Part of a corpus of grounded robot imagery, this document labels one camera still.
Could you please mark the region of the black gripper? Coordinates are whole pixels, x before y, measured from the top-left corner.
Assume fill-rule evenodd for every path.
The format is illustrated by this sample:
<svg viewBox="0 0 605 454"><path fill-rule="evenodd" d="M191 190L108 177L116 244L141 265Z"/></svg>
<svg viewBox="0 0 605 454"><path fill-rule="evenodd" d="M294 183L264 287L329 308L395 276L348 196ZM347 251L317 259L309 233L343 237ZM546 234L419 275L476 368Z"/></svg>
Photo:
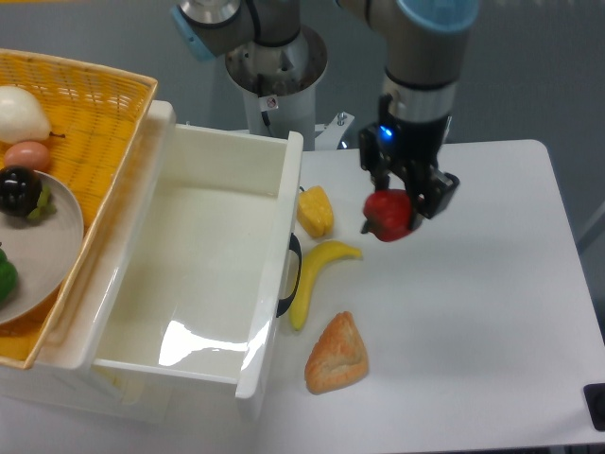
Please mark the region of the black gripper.
<svg viewBox="0 0 605 454"><path fill-rule="evenodd" d="M419 228L448 207L459 187L459 178L441 172L438 163L450 116L407 121L389 110L395 105L393 95L379 97L377 121L358 134L360 166L370 173L375 192L388 189L392 175L404 183L412 206L409 227ZM366 218L361 233L371 227Z"/></svg>

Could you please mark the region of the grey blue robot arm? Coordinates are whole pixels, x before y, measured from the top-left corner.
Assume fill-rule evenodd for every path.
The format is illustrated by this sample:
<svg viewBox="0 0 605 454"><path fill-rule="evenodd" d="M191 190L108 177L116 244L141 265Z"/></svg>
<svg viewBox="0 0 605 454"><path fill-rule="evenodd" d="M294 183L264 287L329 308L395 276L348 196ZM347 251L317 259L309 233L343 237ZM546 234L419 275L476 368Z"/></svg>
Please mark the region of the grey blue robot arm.
<svg viewBox="0 0 605 454"><path fill-rule="evenodd" d="M475 1L346 1L387 47L377 117L358 135L374 191L363 231L390 242L443 211L458 178L439 168ZM315 146L315 90L327 67L320 35L297 1L181 1L172 20L191 54L222 58L240 89L251 133L296 131Z"/></svg>

